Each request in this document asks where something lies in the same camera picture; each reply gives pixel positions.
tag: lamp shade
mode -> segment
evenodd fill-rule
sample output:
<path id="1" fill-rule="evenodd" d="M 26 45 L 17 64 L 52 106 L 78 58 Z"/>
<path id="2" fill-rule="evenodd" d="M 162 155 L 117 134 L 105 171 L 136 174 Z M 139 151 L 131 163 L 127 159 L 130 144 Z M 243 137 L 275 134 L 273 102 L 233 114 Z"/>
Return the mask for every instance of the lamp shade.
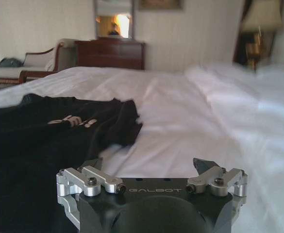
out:
<path id="1" fill-rule="evenodd" d="M 271 32 L 282 26 L 279 0 L 254 0 L 242 21 L 242 32 Z"/>

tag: mirror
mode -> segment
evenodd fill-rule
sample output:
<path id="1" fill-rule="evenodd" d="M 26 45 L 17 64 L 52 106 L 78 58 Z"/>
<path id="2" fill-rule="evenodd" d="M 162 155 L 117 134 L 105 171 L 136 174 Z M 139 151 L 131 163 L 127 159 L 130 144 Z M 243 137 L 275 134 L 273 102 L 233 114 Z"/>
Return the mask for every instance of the mirror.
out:
<path id="1" fill-rule="evenodd" d="M 96 0 L 98 37 L 133 38 L 134 0 Z"/>

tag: dark bag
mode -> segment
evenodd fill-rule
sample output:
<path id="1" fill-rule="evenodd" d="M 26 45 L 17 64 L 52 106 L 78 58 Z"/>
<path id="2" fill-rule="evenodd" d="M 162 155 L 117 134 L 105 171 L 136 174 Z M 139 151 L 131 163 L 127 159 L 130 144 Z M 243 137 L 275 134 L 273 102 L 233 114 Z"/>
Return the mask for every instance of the dark bag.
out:
<path id="1" fill-rule="evenodd" d="M 22 67 L 23 63 L 17 58 L 4 58 L 0 61 L 0 67 Z"/>

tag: lamp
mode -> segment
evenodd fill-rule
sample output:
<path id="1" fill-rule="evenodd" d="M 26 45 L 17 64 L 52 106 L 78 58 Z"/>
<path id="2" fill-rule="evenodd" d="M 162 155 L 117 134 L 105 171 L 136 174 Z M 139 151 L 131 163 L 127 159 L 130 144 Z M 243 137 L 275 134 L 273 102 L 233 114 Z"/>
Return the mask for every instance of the lamp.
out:
<path id="1" fill-rule="evenodd" d="M 253 69 L 263 51 L 263 32 L 274 32 L 282 26 L 280 0 L 254 0 L 242 21 L 241 32 L 254 33 L 254 44 L 247 44 L 248 64 Z"/>

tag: sofa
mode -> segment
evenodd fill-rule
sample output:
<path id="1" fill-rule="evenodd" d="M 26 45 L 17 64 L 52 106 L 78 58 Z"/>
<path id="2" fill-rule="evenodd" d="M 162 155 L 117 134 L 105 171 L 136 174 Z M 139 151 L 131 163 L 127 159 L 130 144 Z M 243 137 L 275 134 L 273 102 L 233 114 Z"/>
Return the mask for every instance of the sofa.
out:
<path id="1" fill-rule="evenodd" d="M 75 39 L 60 39 L 44 52 L 27 52 L 22 67 L 0 67 L 0 83 L 19 84 L 42 78 L 76 64 Z"/>

